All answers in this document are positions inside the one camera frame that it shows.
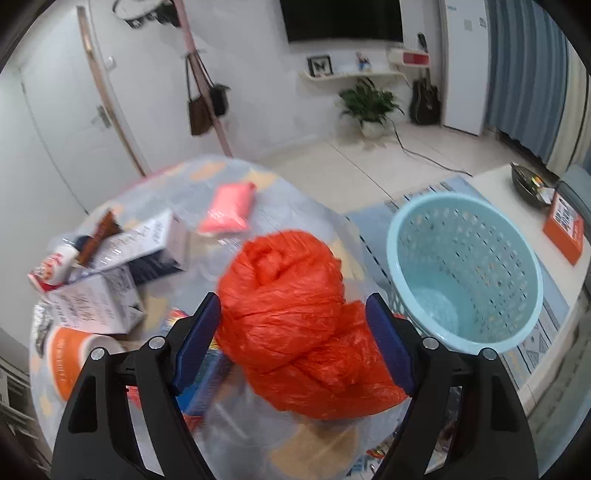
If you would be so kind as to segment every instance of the door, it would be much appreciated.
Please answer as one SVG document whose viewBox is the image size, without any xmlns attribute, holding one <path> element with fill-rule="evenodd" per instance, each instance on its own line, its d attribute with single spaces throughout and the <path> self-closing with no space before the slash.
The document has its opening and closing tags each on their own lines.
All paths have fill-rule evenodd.
<svg viewBox="0 0 591 480">
<path fill-rule="evenodd" d="M 140 178 L 101 104 L 75 8 L 38 43 L 21 76 L 39 134 L 85 210 Z"/>
</svg>

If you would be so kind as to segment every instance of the plastic basket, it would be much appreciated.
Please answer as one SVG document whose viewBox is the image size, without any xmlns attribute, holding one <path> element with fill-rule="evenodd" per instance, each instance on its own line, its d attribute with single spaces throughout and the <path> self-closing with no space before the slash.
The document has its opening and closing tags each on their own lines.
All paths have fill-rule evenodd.
<svg viewBox="0 0 591 480">
<path fill-rule="evenodd" d="M 394 216 L 387 253 L 394 310 L 452 350 L 505 352 L 538 320 L 538 260 L 489 203 L 458 193 L 413 199 Z"/>
</svg>

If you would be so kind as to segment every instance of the orange plastic bag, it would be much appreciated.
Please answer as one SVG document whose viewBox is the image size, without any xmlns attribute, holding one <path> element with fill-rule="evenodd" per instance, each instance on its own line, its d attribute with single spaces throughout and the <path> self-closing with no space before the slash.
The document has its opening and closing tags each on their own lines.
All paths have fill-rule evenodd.
<svg viewBox="0 0 591 480">
<path fill-rule="evenodd" d="M 335 420 L 406 395 L 393 382 L 360 301 L 345 303 L 340 260 L 309 233 L 248 242 L 220 279 L 217 341 L 278 410 Z"/>
</svg>

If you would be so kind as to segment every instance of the door handle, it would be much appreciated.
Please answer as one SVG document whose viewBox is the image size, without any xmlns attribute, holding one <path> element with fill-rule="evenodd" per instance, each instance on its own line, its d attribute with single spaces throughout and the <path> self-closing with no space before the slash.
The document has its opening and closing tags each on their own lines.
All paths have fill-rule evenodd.
<svg viewBox="0 0 591 480">
<path fill-rule="evenodd" d="M 96 125 L 97 121 L 102 120 L 103 124 L 105 125 L 105 128 L 111 128 L 111 126 L 112 126 L 111 119 L 109 118 L 109 115 L 107 115 L 107 111 L 105 110 L 105 107 L 103 107 L 102 105 L 97 106 L 96 112 L 97 112 L 97 116 L 91 120 L 91 123 L 93 125 Z"/>
</svg>

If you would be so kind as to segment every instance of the black bag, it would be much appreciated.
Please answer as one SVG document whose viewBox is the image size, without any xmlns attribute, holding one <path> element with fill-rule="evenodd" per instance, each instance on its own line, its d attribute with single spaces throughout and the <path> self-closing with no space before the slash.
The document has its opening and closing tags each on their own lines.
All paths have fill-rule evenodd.
<svg viewBox="0 0 591 480">
<path fill-rule="evenodd" d="M 203 73 L 205 74 L 205 78 L 207 80 L 207 84 L 209 85 L 209 97 L 212 99 L 213 112 L 217 117 L 224 116 L 228 112 L 228 94 L 226 92 L 230 89 L 230 87 L 227 85 L 222 85 L 221 83 L 213 83 L 212 78 L 209 76 L 209 72 L 207 71 L 207 68 L 205 68 L 205 64 L 203 63 L 203 60 L 199 54 L 197 54 L 197 58 L 199 59 L 199 63 L 201 64 L 201 68 L 203 69 Z"/>
</svg>

